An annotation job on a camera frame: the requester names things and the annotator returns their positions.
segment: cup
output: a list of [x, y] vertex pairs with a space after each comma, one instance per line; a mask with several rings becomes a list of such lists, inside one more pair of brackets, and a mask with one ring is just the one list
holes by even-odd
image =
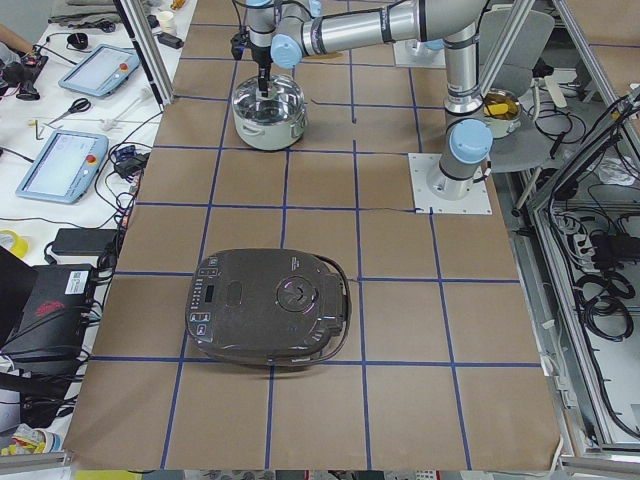
[[173, 17], [173, 12], [163, 11], [156, 14], [156, 18], [158, 19], [158, 23], [160, 24], [160, 29], [168, 33], [170, 35], [176, 35], [178, 33], [178, 29], [176, 27], [176, 20]]

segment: grid line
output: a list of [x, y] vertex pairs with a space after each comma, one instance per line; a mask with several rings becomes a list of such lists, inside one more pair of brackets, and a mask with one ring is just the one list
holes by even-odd
[[[95, 355], [91, 357], [96, 362], [157, 362], [157, 363], [225, 363], [211, 357], [133, 357], [117, 355]], [[536, 362], [429, 362], [411, 360], [327, 360], [318, 365], [335, 366], [367, 366], [367, 367], [442, 367], [442, 368], [542, 368]]]
[[[287, 196], [288, 196], [288, 185], [289, 185], [289, 163], [291, 160], [291, 154], [287, 149], [285, 153], [285, 165], [284, 165], [284, 187], [282, 191], [282, 206], [286, 207], [287, 205]], [[287, 211], [283, 208], [282, 212], [282, 229], [280, 230], [280, 248], [284, 248], [285, 241], [287, 235]], [[275, 375], [276, 375], [276, 367], [275, 365], [269, 367], [269, 393], [268, 393], [268, 402], [267, 402], [267, 428], [266, 428], [266, 439], [265, 439], [265, 449], [264, 449], [264, 468], [265, 470], [269, 469], [271, 465], [271, 438], [273, 431], [273, 395], [275, 390]]]
[[[116, 270], [116, 275], [149, 276], [149, 277], [191, 277], [193, 272], [154, 272], [136, 270]], [[403, 282], [403, 283], [491, 283], [491, 284], [520, 284], [520, 280], [509, 278], [403, 278], [403, 277], [359, 277], [350, 279], [361, 282]]]
[[[235, 78], [236, 78], [236, 74], [238, 71], [238, 65], [234, 65], [233, 67], [233, 74], [231, 75], [231, 85], [229, 86], [229, 101], [227, 103], [227, 108], [225, 110], [225, 117], [224, 117], [224, 122], [222, 124], [222, 132], [220, 134], [220, 145], [222, 145], [222, 143], [224, 142], [224, 136], [225, 136], [225, 132], [227, 129], [227, 123], [229, 120], [229, 109], [230, 109], [230, 105], [231, 105], [231, 97], [233, 95], [233, 86], [235, 84]], [[211, 180], [211, 190], [209, 192], [209, 203], [211, 204], [213, 202], [213, 195], [215, 192], [215, 188], [216, 188], [216, 180], [218, 178], [218, 171], [220, 168], [220, 157], [222, 155], [222, 150], [218, 149], [218, 154], [217, 154], [217, 161], [216, 161], [216, 166], [215, 166], [215, 170], [213, 173], [213, 178]], [[204, 255], [204, 249], [205, 249], [205, 245], [207, 242], [207, 231], [208, 231], [208, 227], [209, 227], [209, 219], [211, 217], [211, 206], [207, 207], [207, 214], [205, 216], [205, 221], [204, 221], [204, 227], [202, 229], [202, 241], [200, 243], [200, 252], [198, 253], [198, 264], [200, 264], [200, 262], [202, 261], [202, 257]], [[187, 330], [185, 328], [184, 334], [183, 334], [183, 339], [182, 339], [182, 348], [180, 350], [180, 358], [179, 358], [179, 362], [178, 362], [178, 369], [176, 372], [176, 380], [174, 383], [174, 389], [173, 389], [173, 396], [172, 396], [172, 400], [171, 400], [171, 409], [169, 410], [169, 420], [167, 422], [167, 431], [165, 434], [165, 441], [164, 441], [164, 447], [163, 447], [163, 451], [162, 451], [162, 459], [160, 461], [160, 468], [161, 469], [165, 469], [166, 468], [166, 463], [167, 463], [167, 456], [169, 455], [169, 447], [171, 444], [171, 433], [173, 430], [173, 419], [175, 416], [175, 410], [176, 410], [176, 405], [177, 405], [177, 401], [178, 401], [178, 392], [180, 390], [180, 382], [182, 379], [182, 368], [184, 365], [184, 354], [185, 354], [185, 350], [187, 348], [187, 340], [188, 340], [188, 334], [187, 334]]]
[[[356, 141], [353, 140], [353, 178], [355, 184], [356, 202], [356, 248], [358, 256], [358, 276], [362, 276], [362, 236], [360, 232], [360, 192], [358, 186], [358, 154]], [[371, 430], [369, 425], [369, 387], [367, 382], [367, 348], [365, 342], [365, 318], [364, 318], [364, 289], [362, 282], [358, 282], [358, 304], [360, 307], [360, 355], [362, 360], [362, 408], [364, 413], [364, 441], [367, 470], [373, 468], [371, 460]]]
[[416, 103], [416, 89], [413, 83], [413, 70], [407, 68], [407, 72], [409, 73], [409, 86], [411, 88], [411, 101], [413, 103], [413, 118], [416, 122], [416, 133], [418, 134], [418, 153], [422, 153], [422, 135], [420, 134], [420, 120], [418, 119], [418, 104]]
[[462, 400], [460, 398], [460, 385], [458, 383], [458, 374], [456, 372], [455, 356], [453, 352], [453, 340], [451, 338], [451, 328], [449, 326], [449, 315], [447, 313], [447, 301], [444, 293], [444, 282], [442, 281], [442, 269], [440, 268], [440, 254], [438, 251], [438, 237], [436, 234], [435, 222], [433, 220], [433, 211], [429, 214], [429, 226], [431, 228], [431, 236], [433, 237], [433, 254], [436, 263], [436, 272], [438, 275], [438, 289], [440, 291], [440, 303], [442, 306], [442, 318], [444, 320], [444, 328], [447, 336], [447, 348], [449, 349], [449, 360], [451, 361], [451, 375], [453, 377], [453, 390], [456, 397], [456, 408], [458, 410], [458, 420], [460, 422], [460, 433], [462, 435], [462, 447], [464, 449], [467, 470], [473, 470], [471, 464], [471, 454], [469, 452], [469, 441], [467, 439], [467, 431], [464, 424], [464, 413], [462, 411]]
[[590, 43], [590, 47], [608, 47], [608, 48], [640, 48], [640, 45], [614, 45], [612, 43]]

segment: cable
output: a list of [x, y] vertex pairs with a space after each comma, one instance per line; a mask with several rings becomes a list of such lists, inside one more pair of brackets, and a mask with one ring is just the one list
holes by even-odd
[[40, 221], [40, 222], [51, 223], [53, 225], [70, 225], [70, 226], [75, 227], [75, 228], [83, 228], [83, 229], [86, 229], [86, 230], [97, 230], [99, 228], [102, 228], [107, 223], [109, 223], [112, 219], [113, 219], [113, 215], [111, 215], [109, 218], [107, 218], [104, 222], [102, 222], [97, 227], [83, 227], [81, 225], [76, 225], [75, 223], [72, 223], [72, 222], [59, 222], [59, 221], [56, 221], [56, 220], [48, 220], [48, 219], [42, 218], [42, 217], [25, 217], [25, 218], [5, 218], [5, 217], [0, 217], [0, 221], [3, 221], [3, 222], [29, 222], [29, 221], [37, 220], [37, 221]]
[[624, 165], [624, 168], [627, 171], [627, 173], [629, 175], [631, 175], [633, 178], [635, 178], [636, 180], [640, 181], [640, 177], [638, 176], [638, 174], [640, 174], [640, 172], [638, 172], [638, 169], [636, 169], [635, 167], [633, 167], [633, 165], [630, 165], [627, 162], [627, 160], [625, 159], [624, 155], [622, 154], [622, 152], [618, 148], [617, 144], [614, 145], [614, 149], [615, 149], [616, 153], [618, 154], [618, 158], [620, 159], [620, 162], [622, 163], [622, 165]]
[[[617, 335], [612, 335], [610, 333], [605, 332], [604, 330], [602, 330], [600, 327], [596, 325], [595, 316], [598, 314], [597, 312], [595, 312], [595, 308], [596, 308], [596, 305], [598, 305], [599, 303], [608, 304], [608, 306], [606, 307], [598, 307], [602, 311], [609, 312], [611, 311], [611, 309], [613, 309], [611, 313], [606, 313], [605, 315], [611, 315], [615, 312], [622, 313], [625, 321], [624, 332], [619, 333]], [[631, 314], [629, 313], [629, 310], [627, 310], [627, 307], [625, 307], [624, 303], [622, 303], [616, 297], [612, 297], [610, 295], [594, 297], [591, 300], [589, 300], [584, 305], [583, 321], [585, 326], [589, 329], [589, 331], [591, 331], [591, 333], [593, 333], [594, 335], [597, 335], [600, 338], [604, 338], [605, 340], [610, 340], [612, 342], [621, 342], [622, 340], [624, 340], [625, 338], [629, 338], [633, 334], [634, 325], [633, 325], [633, 319], [631, 318]]]
[[58, 52], [55, 52], [55, 51], [51, 50], [50, 48], [45, 47], [44, 45], [35, 44], [34, 47], [38, 48], [38, 53], [40, 53], [40, 50], [46, 50], [49, 53], [53, 53], [56, 57], [60, 57], [61, 59], [69, 62], [71, 65], [77, 65], [78, 64], [78, 62], [74, 62], [73, 60], [70, 60], [67, 57], [63, 56], [63, 55], [60, 55]]
[[[576, 176], [576, 172], [573, 172], [571, 174], [568, 174], [568, 172], [570, 172], [572, 170], [572, 168], [577, 164], [577, 162], [582, 161], [582, 157], [584, 156], [585, 152], [587, 152], [589, 149], [591, 149], [592, 147], [596, 146], [599, 142], [601, 143], [600, 146], [591, 154], [591, 156], [586, 159], [586, 161], [583, 162], [583, 166], [585, 168], [588, 168], [591, 164], [593, 164], [595, 162], [595, 160], [598, 158], [598, 156], [606, 151], [606, 149], [608, 148], [608, 144], [610, 144], [611, 142], [615, 142], [617, 143], [617, 141], [619, 141], [619, 134], [618, 131], [620, 129], [620, 127], [622, 126], [622, 128], [624, 128], [624, 126], [622, 125], [622, 123], [633, 113], [635, 113], [635, 111], [637, 111], [638, 109], [630, 107], [630, 108], [625, 108], [622, 112], [619, 112], [619, 115], [617, 118], [613, 119], [613, 122], [611, 123], [611, 125], [609, 125], [607, 128], [603, 129], [603, 131], [599, 132], [597, 135], [595, 135], [595, 138], [592, 138], [593, 133], [596, 131], [598, 125], [600, 125], [600, 123], [606, 118], [606, 116], [608, 114], [610, 114], [623, 100], [625, 100], [625, 97], [621, 97], [619, 99], [617, 99], [615, 102], [613, 102], [609, 107], [607, 107], [607, 109], [605, 110], [605, 112], [603, 114], [600, 115], [600, 117], [594, 122], [594, 124], [592, 125], [591, 129], [584, 135], [584, 138], [581, 142], [581, 147], [580, 150], [574, 155], [574, 158], [571, 162], [569, 162], [565, 168], [564, 171], [562, 172], [562, 174], [560, 174], [557, 178], [557, 180], [555, 181], [550, 195], [549, 195], [549, 200], [547, 202], [547, 221], [549, 223], [550, 226], [550, 230], [551, 230], [551, 234], [552, 237], [554, 238], [555, 242], [557, 243], [558, 246], [562, 245], [561, 240], [559, 238], [560, 233], [558, 230], [558, 227], [554, 221], [554, 203], [556, 200], [556, 194], [558, 192], [558, 190], [560, 189], [560, 187], [562, 185], [565, 185], [567, 183], [570, 183], [572, 181], [572, 179], [574, 178], [578, 178], [580, 176], [581, 173], [578, 173]], [[566, 274], [570, 280], [570, 282], [572, 284], [575, 284], [575, 278], [573, 275], [573, 271], [570, 268], [567, 258], [565, 255], [561, 255], [560, 256], [563, 263], [564, 263], [564, 267], [565, 267], [565, 271]], [[574, 296], [574, 306], [575, 306], [575, 310], [578, 314], [578, 318], [582, 318], [582, 319], [586, 319], [586, 317], [584, 317], [583, 313], [582, 313], [582, 305], [580, 302], [580, 299], [578, 297], [577, 292], [574, 290], [573, 291], [573, 296]], [[611, 400], [609, 398], [608, 392], [607, 392], [607, 388], [606, 388], [606, 381], [604, 379], [604, 376], [602, 374], [602, 370], [600, 368], [600, 365], [598, 363], [598, 360], [595, 356], [595, 351], [593, 349], [593, 346], [591, 344], [591, 339], [588, 335], [587, 332], [587, 325], [585, 321], [581, 321], [580, 322], [581, 328], [582, 328], [582, 332], [583, 332], [583, 337], [584, 340], [587, 344], [587, 351], [591, 360], [591, 363], [593, 365], [593, 369], [594, 372], [596, 374], [597, 380], [598, 380], [598, 386], [599, 386], [599, 390], [600, 390], [600, 395], [602, 397], [605, 409], [607, 411], [607, 413], [609, 414], [609, 416], [611, 417], [611, 420], [614, 422], [614, 424], [616, 426], [618, 426], [622, 431], [624, 431], [625, 433], [627, 433], [628, 435], [636, 438], [636, 439], [640, 439], [640, 432], [637, 432], [635, 430], [633, 430], [631, 427], [629, 427], [628, 425], [626, 425], [618, 416], [618, 413], [614, 410], [612, 404], [611, 404]], [[625, 329], [625, 332], [622, 334], [626, 334], [628, 330], [628, 325], [627, 325], [627, 329]]]
[[57, 33], [51, 33], [49, 35], [47, 35], [47, 38], [45, 38], [44, 43], [49, 43], [51, 41], [51, 37], [55, 37], [56, 35], [73, 35], [75, 32], [57, 32]]
[[33, 158], [29, 158], [26, 155], [23, 155], [23, 154], [21, 154], [19, 152], [16, 152], [15, 150], [11, 150], [10, 148], [7, 148], [7, 147], [0, 147], [0, 155], [2, 155], [4, 152], [13, 153], [14, 155], [22, 158], [23, 160], [26, 160], [29, 163], [33, 163], [34, 162]]
[[551, 459], [551, 465], [549, 466], [549, 471], [547, 473], [526, 473], [526, 472], [503, 472], [499, 470], [494, 470], [490, 473], [497, 473], [499, 475], [508, 475], [515, 477], [534, 477], [534, 478], [551, 478], [553, 472], [556, 471], [556, 465], [558, 464], [558, 460], [560, 459], [560, 455], [562, 454], [562, 447], [564, 446], [564, 439], [560, 436], [560, 440], [558, 440], [558, 445], [556, 446], [556, 450], [553, 453], [553, 458]]
[[[541, 105], [545, 105], [545, 104], [553, 104], [552, 101], [544, 101], [540, 103]], [[531, 115], [531, 110], [533, 110], [535, 108], [535, 105], [530, 107], [527, 110], [527, 115], [529, 115], [530, 117], [532, 117]], [[548, 113], [550, 112], [551, 115], [540, 115], [542, 113]], [[563, 130], [560, 133], [553, 133], [553, 132], [549, 132], [544, 130], [542, 127], [540, 127], [539, 125], [539, 121], [540, 120], [544, 120], [546, 118], [554, 118], [554, 117], [564, 117], [568, 120], [569, 122], [569, 128], [568, 130]], [[569, 135], [575, 128], [575, 124], [573, 122], [573, 119], [577, 120], [579, 125], [582, 127], [582, 133], [577, 136], [577, 138], [573, 139], [573, 140], [562, 140], [560, 142], [561, 145], [572, 145], [575, 143], [580, 143], [582, 141], [582, 139], [584, 138], [584, 136], [587, 134], [587, 124], [585, 123], [584, 120], [582, 120], [582, 118], [580, 118], [578, 115], [571, 113], [571, 112], [563, 112], [561, 110], [558, 110], [555, 107], [555, 104], [553, 106], [553, 108], [543, 108], [538, 112], [538, 118], [534, 121], [534, 125], [536, 127], [536, 129], [545, 137], [547, 137], [549, 140], [557, 140], [560, 136], [567, 136]]]
[[78, 345], [51, 345], [51, 346], [47, 346], [47, 347], [40, 347], [40, 348], [30, 348], [29, 350], [21, 350], [19, 352], [12, 352], [10, 354], [5, 353], [4, 355], [7, 355], [9, 357], [11, 357], [13, 359], [14, 362], [22, 362], [22, 363], [37, 363], [37, 362], [43, 362], [45, 360], [42, 359], [42, 357], [31, 357], [31, 358], [15, 358], [18, 355], [27, 355], [29, 353], [36, 353], [36, 352], [49, 352], [49, 351], [57, 351], [57, 350], [69, 350], [69, 353], [76, 353], [76, 357], [80, 356], [80, 353], [85, 354], [86, 358], [82, 359], [82, 363], [85, 363], [87, 360], [89, 360], [89, 358], [91, 358], [91, 352], [89, 352], [88, 350], [84, 349], [83, 347], [80, 347]]
[[238, 17], [238, 31], [240, 33], [244, 33], [244, 26], [242, 25], [242, 18], [240, 17], [240, 10], [238, 10], [238, 5], [236, 2], [231, 0], [231, 5], [233, 5], [234, 10], [236, 11], [236, 17]]

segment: metal mounting plate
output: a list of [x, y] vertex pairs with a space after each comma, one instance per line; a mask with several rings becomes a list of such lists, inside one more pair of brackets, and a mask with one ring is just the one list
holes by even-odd
[[415, 40], [402, 40], [393, 44], [393, 54], [398, 67], [445, 68], [444, 50], [423, 50], [425, 54], [414, 55], [411, 45]]
[[[413, 204], [419, 213], [455, 213], [462, 215], [491, 215], [491, 203], [484, 182], [474, 183], [466, 197], [452, 201], [437, 196], [427, 186], [427, 172], [440, 161], [436, 153], [410, 153], [409, 168], [413, 188]], [[474, 178], [482, 177], [478, 167]]]

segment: metal pole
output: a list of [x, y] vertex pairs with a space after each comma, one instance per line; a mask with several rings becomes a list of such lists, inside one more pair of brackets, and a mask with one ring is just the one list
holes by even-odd
[[507, 22], [502, 28], [496, 43], [491, 48], [487, 61], [480, 72], [480, 93], [483, 97], [493, 85], [513, 43], [518, 37], [518, 33], [520, 33], [522, 25], [527, 19], [527, 15], [529, 15], [529, 11], [531, 11], [533, 3], [534, 0], [515, 0], [513, 3]]
[[116, 10], [147, 74], [156, 101], [168, 105], [173, 101], [173, 86], [153, 38], [140, 0], [114, 0]]

